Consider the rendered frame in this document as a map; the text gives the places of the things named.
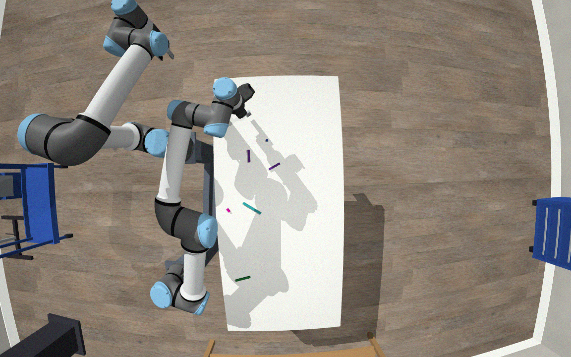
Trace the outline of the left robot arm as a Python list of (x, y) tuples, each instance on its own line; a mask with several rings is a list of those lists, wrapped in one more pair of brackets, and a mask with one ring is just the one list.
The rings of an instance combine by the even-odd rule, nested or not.
[[(165, 55), (164, 33), (143, 30), (148, 22), (135, 0), (113, 0), (115, 15), (105, 36), (104, 49), (121, 57), (97, 91), (86, 111), (76, 119), (45, 114), (26, 117), (19, 125), (19, 144), (30, 154), (63, 166), (76, 166), (100, 149), (123, 148), (164, 158), (169, 132), (137, 122), (111, 126), (141, 74), (156, 55)], [(92, 118), (92, 119), (91, 119)]]

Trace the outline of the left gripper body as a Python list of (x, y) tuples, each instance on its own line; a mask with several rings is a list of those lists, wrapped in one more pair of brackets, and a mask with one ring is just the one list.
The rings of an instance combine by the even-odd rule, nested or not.
[(148, 22), (146, 26), (142, 28), (143, 30), (155, 30), (156, 32), (160, 32), (160, 30), (156, 27), (156, 25), (148, 18)]

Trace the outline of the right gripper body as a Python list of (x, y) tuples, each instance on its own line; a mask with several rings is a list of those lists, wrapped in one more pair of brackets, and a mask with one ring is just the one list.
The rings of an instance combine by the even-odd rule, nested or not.
[(249, 83), (241, 84), (240, 87), (238, 87), (238, 90), (240, 93), (240, 100), (239, 103), (236, 104), (236, 106), (234, 106), (232, 115), (236, 115), (238, 119), (241, 119), (242, 117), (247, 115), (247, 111), (245, 110), (245, 102), (247, 102), (247, 100), (252, 98), (255, 91), (252, 89), (251, 84)]

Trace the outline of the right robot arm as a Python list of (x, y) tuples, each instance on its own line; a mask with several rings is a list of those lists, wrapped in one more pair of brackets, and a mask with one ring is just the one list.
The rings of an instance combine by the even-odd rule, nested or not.
[(222, 77), (213, 84), (212, 105), (205, 106), (186, 100), (172, 100), (167, 108), (171, 122), (165, 152), (159, 193), (156, 194), (157, 222), (168, 235), (181, 239), (184, 264), (174, 263), (165, 276), (152, 286), (153, 303), (201, 315), (208, 303), (209, 292), (204, 286), (206, 252), (215, 245), (218, 222), (208, 213), (181, 206), (179, 197), (192, 128), (204, 128), (206, 135), (223, 138), (240, 93), (236, 84)]

